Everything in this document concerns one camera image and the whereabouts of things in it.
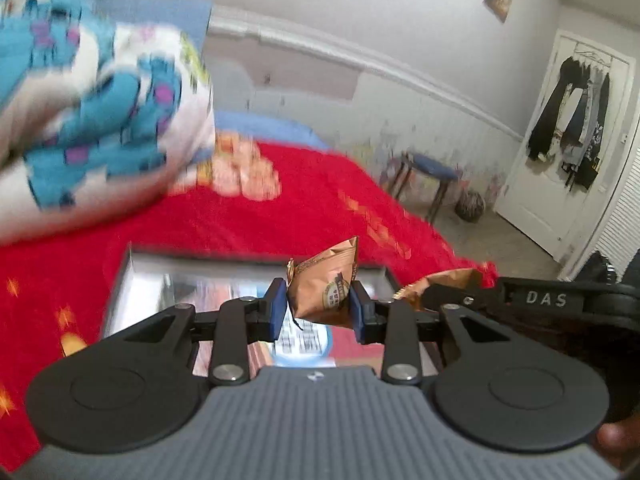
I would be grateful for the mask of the person's right hand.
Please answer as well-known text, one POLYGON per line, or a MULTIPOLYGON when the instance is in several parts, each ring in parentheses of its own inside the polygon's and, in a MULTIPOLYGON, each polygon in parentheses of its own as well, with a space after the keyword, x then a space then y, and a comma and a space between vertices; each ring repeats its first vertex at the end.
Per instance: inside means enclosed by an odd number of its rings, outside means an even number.
POLYGON ((600 452, 615 467, 624 469, 639 455, 640 417, 634 414, 621 422, 604 424, 597 432, 600 452))

